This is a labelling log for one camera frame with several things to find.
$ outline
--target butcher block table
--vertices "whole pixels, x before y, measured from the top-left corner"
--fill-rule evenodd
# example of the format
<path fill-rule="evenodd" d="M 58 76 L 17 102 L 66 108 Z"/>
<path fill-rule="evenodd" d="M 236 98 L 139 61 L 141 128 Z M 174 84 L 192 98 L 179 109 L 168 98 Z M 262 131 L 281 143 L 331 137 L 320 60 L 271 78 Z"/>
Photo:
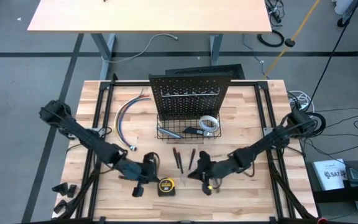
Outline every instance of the butcher block table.
<path fill-rule="evenodd" d="M 101 82 L 85 81 L 82 89 L 77 113 L 74 115 L 77 122 L 86 128 L 92 126 Z M 285 84 L 283 80 L 269 80 L 268 85 L 275 119 L 277 123 L 280 123 L 281 119 L 291 111 Z M 117 110 L 126 101 L 138 96 L 142 89 L 153 98 L 149 86 L 114 87 L 109 127 L 114 127 Z M 265 117 L 268 121 L 269 115 L 262 91 L 261 94 Z M 106 97 L 103 99 L 101 116 L 104 116 Z M 191 168 L 195 170 L 200 151 L 209 153 L 212 161 L 220 161 L 227 159 L 227 154 L 235 149 L 250 146 L 263 137 L 255 90 L 252 86 L 230 86 L 219 113 L 222 132 L 220 138 L 163 141 L 157 139 L 157 109 L 154 100 L 140 101 L 131 106 L 124 116 L 122 131 L 127 141 L 135 145 L 138 150 L 129 151 L 127 157 L 141 162 L 146 153 L 156 152 L 161 158 L 158 177 L 174 179 L 176 196 L 159 197 L 157 184 L 151 183 L 144 185 L 142 197 L 134 198 L 132 191 L 137 182 L 119 179 L 118 171 L 114 170 L 100 177 L 93 218 L 98 220 L 104 216 L 111 221 L 268 221 L 269 217 L 277 217 L 265 152 L 259 154 L 255 160 L 253 177 L 231 174 L 223 179 L 220 192 L 214 191 L 211 196 L 206 196 L 201 191 L 201 181 L 186 179 L 185 186 L 180 181 L 180 172 L 172 153 L 173 147 L 181 153 L 184 170 L 188 169 L 192 149 L 196 149 L 196 157 Z M 126 149 L 114 131 L 107 135 L 106 141 Z M 69 146 L 75 144 L 78 144 L 78 141 L 71 141 Z M 300 150 L 298 140 L 292 139 L 290 146 Z M 74 147 L 68 152 L 61 183 L 81 185 L 86 153 L 87 149 L 83 146 Z M 283 158 L 291 190 L 305 208 L 312 215 L 317 216 L 303 157 L 292 150 L 285 150 Z M 102 171 L 105 170 L 108 168 L 102 165 Z M 288 209 L 284 193 L 281 188 L 279 191 L 284 215 L 287 217 Z M 85 198 L 84 216 L 88 211 L 90 195 L 91 189 Z M 58 194 L 56 203 L 61 199 L 71 200 Z"/>
<path fill-rule="evenodd" d="M 213 34 L 211 65 L 217 65 L 223 34 L 268 34 L 272 28 L 264 0 L 40 0 L 27 30 L 91 34 L 105 59 L 105 80 L 116 33 Z"/>

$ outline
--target floor stripe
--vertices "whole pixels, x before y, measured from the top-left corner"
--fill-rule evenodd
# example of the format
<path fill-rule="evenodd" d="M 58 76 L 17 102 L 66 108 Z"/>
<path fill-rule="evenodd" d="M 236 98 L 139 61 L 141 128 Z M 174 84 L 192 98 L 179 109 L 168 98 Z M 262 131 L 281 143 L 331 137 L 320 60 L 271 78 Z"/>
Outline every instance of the floor stripe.
<path fill-rule="evenodd" d="M 113 52 L 113 57 L 131 57 L 139 52 Z M 280 52 L 255 52 L 257 57 L 276 57 Z M 331 52 L 286 52 L 283 57 L 329 57 Z M 219 53 L 220 57 L 253 57 L 252 52 Z M 1 52 L 0 58 L 37 58 L 37 57 L 100 57 L 99 52 L 38 52 L 38 53 L 9 53 Z M 199 52 L 145 52 L 139 57 L 210 57 L 209 51 Z M 358 51 L 335 52 L 333 57 L 358 57 Z"/>
<path fill-rule="evenodd" d="M 77 53 L 80 51 L 83 37 L 84 34 L 78 34 L 73 53 Z M 59 100 L 64 101 L 66 99 L 68 87 L 70 86 L 76 61 L 77 61 L 77 56 L 73 56 L 70 60 L 66 72 L 65 80 L 63 82 L 62 90 L 60 90 Z M 55 140 L 55 135 L 56 135 L 56 128 L 51 127 L 48 132 L 47 140 L 45 141 L 44 149 L 41 155 L 41 160 L 40 163 L 38 164 L 37 173 L 35 175 L 34 182 L 31 187 L 30 196 L 27 201 L 27 205 L 25 206 L 24 214 L 22 217 L 22 223 L 31 222 L 32 214 L 34 212 L 35 204 L 37 203 L 38 195 L 42 185 L 42 180 L 44 179 L 45 171 L 47 168 L 50 152 L 52 150 L 53 141 Z"/>

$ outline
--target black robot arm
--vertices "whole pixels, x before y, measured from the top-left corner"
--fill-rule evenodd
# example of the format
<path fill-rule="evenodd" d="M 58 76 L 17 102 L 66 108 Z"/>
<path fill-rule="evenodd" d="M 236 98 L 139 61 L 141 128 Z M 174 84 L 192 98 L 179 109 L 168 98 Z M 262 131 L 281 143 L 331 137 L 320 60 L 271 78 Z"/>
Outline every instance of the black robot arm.
<path fill-rule="evenodd" d="M 64 102 L 52 100 L 41 108 L 39 115 L 43 121 L 56 127 L 64 136 L 68 138 L 69 134 L 76 136 L 80 143 L 87 149 L 93 150 L 103 163 L 122 173 L 121 178 L 138 181 L 139 185 L 134 190 L 134 197 L 142 196 L 142 184 L 159 181 L 155 153 L 145 155 L 143 163 L 131 161 L 126 158 L 126 150 L 116 144 L 103 141 L 97 131 L 85 129 L 78 124 L 71 115 L 70 107 Z"/>
<path fill-rule="evenodd" d="M 282 149 L 287 147 L 292 136 L 305 136 L 315 131 L 316 122 L 312 120 L 304 111 L 294 110 L 286 115 L 280 125 L 272 130 L 249 147 L 236 149 L 229 153 L 228 159 L 224 161 L 211 161 L 210 156 L 200 152 L 200 159 L 197 161 L 198 167 L 188 175 L 188 178 L 203 182 L 203 192 L 211 195 L 212 187 L 209 179 L 222 179 L 232 173 L 241 173 L 248 169 L 255 158 L 267 149 Z"/>

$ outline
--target gray floor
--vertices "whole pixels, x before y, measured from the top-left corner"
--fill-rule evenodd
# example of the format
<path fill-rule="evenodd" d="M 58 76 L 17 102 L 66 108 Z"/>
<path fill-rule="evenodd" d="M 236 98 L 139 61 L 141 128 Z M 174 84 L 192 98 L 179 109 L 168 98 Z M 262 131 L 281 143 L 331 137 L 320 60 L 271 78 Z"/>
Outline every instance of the gray floor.
<path fill-rule="evenodd" d="M 286 16 L 280 31 L 290 37 L 313 5 L 313 0 L 284 0 Z M 38 1 L 0 0 L 0 52 L 72 52 L 76 34 L 34 34 L 26 31 Z M 321 1 L 316 12 L 302 30 L 293 52 L 330 52 L 341 29 L 331 1 Z M 152 34 L 118 34 L 116 52 L 140 52 Z M 159 37 L 149 52 L 202 52 L 209 50 L 205 34 L 179 34 L 179 41 Z M 257 52 L 279 52 L 282 48 L 261 45 L 255 35 L 246 42 Z M 242 45 L 242 36 L 225 35 L 222 51 L 249 51 Z M 85 35 L 80 52 L 96 52 L 89 35 Z M 358 10 L 337 49 L 358 51 Z M 260 57 L 267 68 L 274 57 Z M 312 94 L 327 57 L 284 57 L 270 74 L 284 79 L 288 90 Z M 67 72 L 69 57 L 0 57 L 0 223 L 21 221 L 39 159 L 44 148 L 48 126 L 38 118 L 39 108 L 48 100 L 58 98 Z M 253 57 L 221 57 L 220 64 L 241 63 L 246 79 L 262 78 L 260 64 Z M 120 79 L 146 79 L 147 75 L 163 74 L 165 69 L 209 65 L 209 57 L 141 57 L 113 66 Z M 78 104 L 83 80 L 99 77 L 101 60 L 80 57 L 68 89 L 66 102 L 74 109 Z M 317 110 L 358 107 L 358 57 L 334 57 L 314 99 Z M 346 110 L 323 113 L 328 124 L 358 114 Z M 326 130 L 327 134 L 354 133 L 353 119 Z M 358 144 L 358 138 L 321 136 L 314 143 L 326 152 L 334 152 Z M 51 187 L 59 183 L 68 141 L 57 134 L 48 163 L 33 221 L 48 220 L 55 202 Z M 306 160 L 329 159 L 306 148 Z M 358 149 L 336 155 L 344 160 L 358 160 Z M 322 205 L 327 218 L 344 217 L 342 221 L 358 222 L 358 213 L 349 204 Z"/>

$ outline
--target white tape roll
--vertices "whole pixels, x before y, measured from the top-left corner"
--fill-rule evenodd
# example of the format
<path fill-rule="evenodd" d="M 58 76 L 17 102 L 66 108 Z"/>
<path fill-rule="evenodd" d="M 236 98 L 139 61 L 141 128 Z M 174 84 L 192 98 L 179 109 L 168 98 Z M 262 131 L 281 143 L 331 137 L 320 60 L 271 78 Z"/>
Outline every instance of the white tape roll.
<path fill-rule="evenodd" d="M 204 124 L 204 121 L 210 121 L 214 124 L 214 126 L 209 127 L 206 124 Z M 219 129 L 218 120 L 212 116 L 209 116 L 209 115 L 202 116 L 200 118 L 200 121 L 198 122 L 198 125 L 200 126 L 200 128 L 204 129 L 205 131 L 209 131 L 209 132 L 215 132 Z"/>

